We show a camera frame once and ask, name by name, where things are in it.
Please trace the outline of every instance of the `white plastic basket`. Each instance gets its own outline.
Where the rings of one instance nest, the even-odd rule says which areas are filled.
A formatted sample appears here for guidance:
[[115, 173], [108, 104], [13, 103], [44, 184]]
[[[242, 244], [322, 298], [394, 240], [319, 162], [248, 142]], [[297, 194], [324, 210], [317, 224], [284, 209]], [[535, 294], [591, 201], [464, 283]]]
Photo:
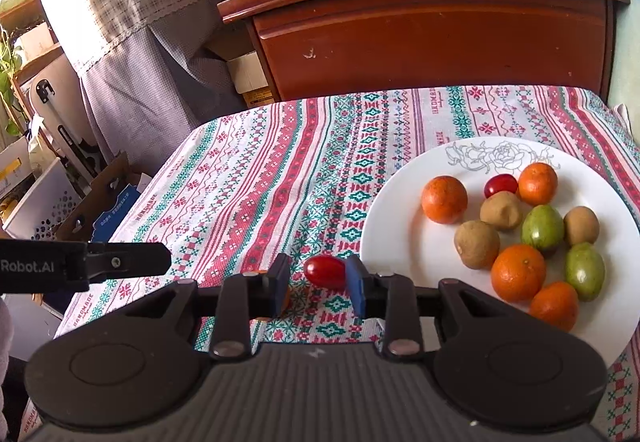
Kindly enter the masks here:
[[3, 229], [20, 240], [53, 240], [51, 229], [63, 222], [80, 200], [57, 158], [22, 197]]

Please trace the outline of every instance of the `red cherry tomato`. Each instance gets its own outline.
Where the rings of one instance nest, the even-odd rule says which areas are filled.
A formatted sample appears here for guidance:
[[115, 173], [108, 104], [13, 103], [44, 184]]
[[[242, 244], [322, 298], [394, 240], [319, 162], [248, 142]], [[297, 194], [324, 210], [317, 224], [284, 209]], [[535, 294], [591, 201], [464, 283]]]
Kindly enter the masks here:
[[316, 287], [343, 290], [345, 285], [344, 262], [328, 254], [318, 254], [303, 265], [306, 278]]
[[484, 186], [484, 198], [488, 198], [491, 195], [495, 195], [500, 191], [508, 191], [509, 193], [516, 193], [518, 190], [518, 181], [508, 173], [502, 175], [496, 175], [493, 178], [489, 178], [489, 181]]

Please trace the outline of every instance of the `striped tablecloth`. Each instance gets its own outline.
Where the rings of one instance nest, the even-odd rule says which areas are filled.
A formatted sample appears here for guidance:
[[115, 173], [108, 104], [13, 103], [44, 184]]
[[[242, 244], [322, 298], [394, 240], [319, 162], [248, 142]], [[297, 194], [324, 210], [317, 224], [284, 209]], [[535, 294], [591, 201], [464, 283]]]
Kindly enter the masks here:
[[[496, 135], [543, 142], [586, 162], [640, 219], [640, 152], [591, 92], [450, 86], [272, 104], [191, 133], [118, 228], [113, 241], [166, 244], [174, 259], [167, 275], [92, 286], [75, 296], [58, 333], [174, 279], [219, 285], [286, 252], [290, 307], [281, 319], [253, 322], [254, 343], [378, 340], [378, 323], [355, 318], [345, 294], [309, 286], [302, 262], [358, 252], [371, 201], [412, 158], [459, 138]], [[211, 329], [211, 319], [204, 321], [196, 348], [207, 349]], [[612, 440], [638, 430], [639, 349], [636, 331], [609, 371], [594, 421]], [[30, 406], [23, 433], [37, 422]]]

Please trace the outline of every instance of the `screw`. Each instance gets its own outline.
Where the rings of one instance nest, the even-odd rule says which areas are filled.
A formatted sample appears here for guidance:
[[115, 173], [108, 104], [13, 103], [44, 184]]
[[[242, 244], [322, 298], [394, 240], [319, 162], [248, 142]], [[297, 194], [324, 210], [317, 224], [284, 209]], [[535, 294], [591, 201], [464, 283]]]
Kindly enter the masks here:
[[420, 351], [420, 345], [411, 339], [396, 339], [389, 343], [389, 351], [398, 357], [414, 356]]
[[244, 345], [238, 341], [220, 341], [213, 347], [213, 354], [222, 358], [239, 357], [244, 354]]

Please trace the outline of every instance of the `green plant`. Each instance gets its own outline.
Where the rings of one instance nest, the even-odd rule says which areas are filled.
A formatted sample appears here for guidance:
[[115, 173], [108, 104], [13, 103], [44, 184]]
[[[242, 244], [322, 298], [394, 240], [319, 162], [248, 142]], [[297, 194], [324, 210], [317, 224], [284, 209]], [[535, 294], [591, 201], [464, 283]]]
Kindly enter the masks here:
[[[14, 47], [11, 43], [7, 31], [0, 26], [0, 94], [7, 106], [19, 112], [26, 120], [26, 116], [20, 104], [17, 104], [14, 88], [11, 84], [14, 74], [22, 66], [22, 58], [17, 54], [20, 47]], [[9, 135], [21, 136], [20, 126], [10, 118], [9, 123], [4, 128]]]

